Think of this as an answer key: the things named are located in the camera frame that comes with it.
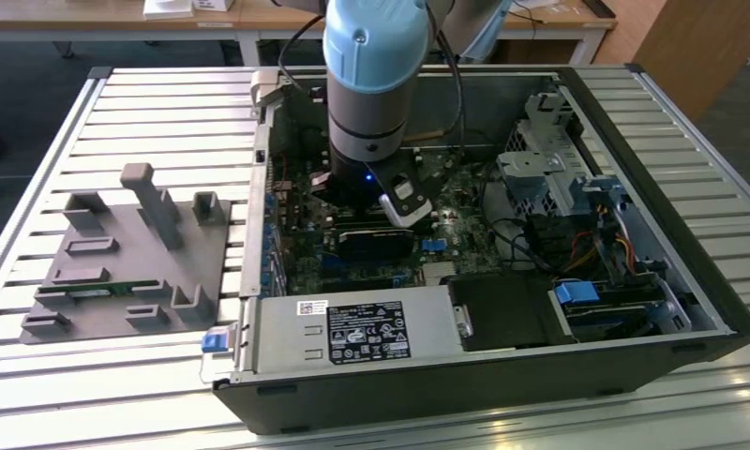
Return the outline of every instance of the table surface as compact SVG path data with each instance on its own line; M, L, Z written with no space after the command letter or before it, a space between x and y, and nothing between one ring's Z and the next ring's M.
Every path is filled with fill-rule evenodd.
M183 30L234 27L243 0L227 12L145 21L143 0L0 0L0 30Z
M157 21L143 20L142 8L143 0L0 0L0 30L183 30L227 23L235 29L295 30L313 17L275 7L270 0L235 0L227 12L195 11L193 17ZM543 21L538 29L612 28L616 24L614 19L598 18L580 0L532 9L532 17ZM508 16L504 28L532 29L532 24Z
M555 7L531 9L538 29L614 28L615 19L600 19L580 0L562 0ZM314 15L295 9L278 8L270 0L243 0L238 27L242 29L291 30L298 29ZM532 29L528 20L507 16L506 29Z

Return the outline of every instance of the circuit board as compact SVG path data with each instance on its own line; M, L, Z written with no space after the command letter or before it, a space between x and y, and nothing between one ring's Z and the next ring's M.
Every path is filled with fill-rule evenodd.
M450 157L446 149L414 150L422 176L439 170ZM482 223L476 190L479 166L462 166L434 201L434 212L409 232L395 229L375 205L353 211L310 195L306 173L322 169L322 161L303 161L273 183L278 202L281 255L287 294L410 288L438 284L448 276L494 272L500 267L495 238ZM350 233L399 233L410 250L398 259L350 261L339 256Z

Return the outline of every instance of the wooden table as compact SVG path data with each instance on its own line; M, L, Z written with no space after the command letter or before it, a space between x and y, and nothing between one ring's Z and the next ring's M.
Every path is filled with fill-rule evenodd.
M750 56L750 0L603 0L619 25L596 63L636 63L696 121Z
M287 39L311 15L270 0L235 0L227 12L195 11L183 19L145 21L143 0L0 0L0 41L237 40L245 65L259 66L257 42ZM587 64L612 19L580 0L532 10L543 23L508 16L499 39L576 40L572 64ZM319 39L319 23L302 38Z
M143 0L0 0L0 41L235 40L242 1L227 12L145 21Z
M614 28L616 21L599 18L580 0L563 0L555 7L540 7L531 11L532 18L543 23L535 23L534 26L531 21L508 15L498 39L575 40L578 45L570 64L588 64L604 33ZM526 16L527 11L522 10L518 14ZM275 7L270 0L243 0L237 25L245 64L259 66L258 40L290 38L311 17L306 12ZM323 26L323 22L319 22L302 38L321 39Z

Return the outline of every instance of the metal rail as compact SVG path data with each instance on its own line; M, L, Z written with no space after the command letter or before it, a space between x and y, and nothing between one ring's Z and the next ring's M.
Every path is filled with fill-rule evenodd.
M748 188L643 76L622 67L578 73L750 307ZM106 203L131 202L118 185L131 161L153 165L154 183L175 201L206 189L233 201L219 321L238 317L250 75L245 68L117 69L106 81L87 83L33 180L38 190L29 189L0 240L0 448L615 450L618 440L627 449L750 446L750 346L623 396L257 437L201 379L231 364L203 365L201 333L18 344L31 294L67 227L59 211L69 192L98 189Z

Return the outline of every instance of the blue drive latch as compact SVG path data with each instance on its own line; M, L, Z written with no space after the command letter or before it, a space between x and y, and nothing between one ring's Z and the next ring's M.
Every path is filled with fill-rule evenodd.
M599 301L598 291L591 281L564 281L554 288L559 304L590 303Z

